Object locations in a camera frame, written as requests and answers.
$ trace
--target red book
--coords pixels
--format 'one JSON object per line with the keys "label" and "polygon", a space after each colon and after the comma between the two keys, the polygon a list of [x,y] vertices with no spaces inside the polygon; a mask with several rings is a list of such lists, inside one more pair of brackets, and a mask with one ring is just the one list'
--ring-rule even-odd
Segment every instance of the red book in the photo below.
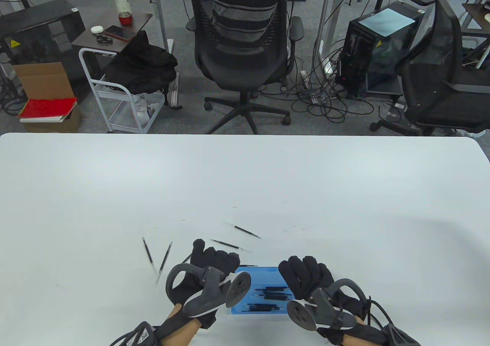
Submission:
{"label": "red book", "polygon": [[76,98],[65,99],[29,99],[26,106],[19,113],[19,118],[53,118],[67,116],[72,112]]}

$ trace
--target blue plastic tray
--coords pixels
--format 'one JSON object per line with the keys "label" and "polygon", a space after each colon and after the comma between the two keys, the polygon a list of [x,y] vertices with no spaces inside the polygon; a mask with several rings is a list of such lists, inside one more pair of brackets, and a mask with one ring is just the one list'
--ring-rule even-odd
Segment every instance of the blue plastic tray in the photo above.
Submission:
{"label": "blue plastic tray", "polygon": [[[287,314],[287,301],[294,299],[291,290],[287,287],[284,279],[279,273],[277,267],[240,267],[236,272],[248,272],[252,277],[252,285],[250,291],[243,300],[231,308],[231,314]],[[278,291],[278,294],[287,295],[287,300],[270,300],[264,299],[262,289],[265,286],[285,287],[284,290]],[[279,309],[274,309],[268,312],[250,311],[248,304],[274,304]]]}

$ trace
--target chair backrest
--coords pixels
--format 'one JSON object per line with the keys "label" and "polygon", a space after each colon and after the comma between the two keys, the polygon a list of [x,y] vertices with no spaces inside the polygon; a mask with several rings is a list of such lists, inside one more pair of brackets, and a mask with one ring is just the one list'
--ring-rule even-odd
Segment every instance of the chair backrest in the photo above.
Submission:
{"label": "chair backrest", "polygon": [[[196,61],[220,86],[261,86],[287,64],[287,0],[192,0]],[[240,72],[248,72],[245,78]]]}
{"label": "chair backrest", "polygon": [[432,28],[408,58],[411,64],[430,65],[427,69],[431,69],[431,82],[451,82],[462,64],[461,26],[448,0],[436,0],[435,6]]}

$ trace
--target white metal cart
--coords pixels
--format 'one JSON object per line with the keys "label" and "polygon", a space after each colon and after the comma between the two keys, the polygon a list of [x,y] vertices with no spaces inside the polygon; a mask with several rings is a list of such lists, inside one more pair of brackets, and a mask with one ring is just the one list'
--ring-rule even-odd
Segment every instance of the white metal cart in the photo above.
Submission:
{"label": "white metal cart", "polygon": [[[111,57],[116,56],[117,52],[97,50],[95,48],[82,48],[78,53],[83,71],[85,72],[87,80],[89,81],[93,96],[97,101],[100,111],[102,112],[102,116],[107,124],[109,133],[114,130],[121,130],[130,133],[146,134],[150,127],[152,127],[152,124],[154,123],[159,111],[166,103],[167,95],[162,93],[131,94],[131,92],[129,92],[129,90],[123,85],[105,81],[105,75],[102,76],[100,80],[93,79],[83,57],[85,52],[92,52],[94,54]],[[100,101],[101,98],[117,99],[121,101],[112,115],[110,115],[108,118],[107,114],[105,113],[104,106]],[[136,110],[136,102],[141,98],[146,100],[147,106],[153,113],[149,119],[149,122],[145,126],[141,124]]]}

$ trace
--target black bag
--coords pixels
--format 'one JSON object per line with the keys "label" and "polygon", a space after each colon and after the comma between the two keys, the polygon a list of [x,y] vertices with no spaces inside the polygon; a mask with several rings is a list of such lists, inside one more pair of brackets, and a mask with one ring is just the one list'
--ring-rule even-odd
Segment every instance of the black bag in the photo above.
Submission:
{"label": "black bag", "polygon": [[145,31],[140,31],[105,69],[108,82],[124,85],[132,94],[168,93],[175,80],[177,59],[163,48],[150,45]]}

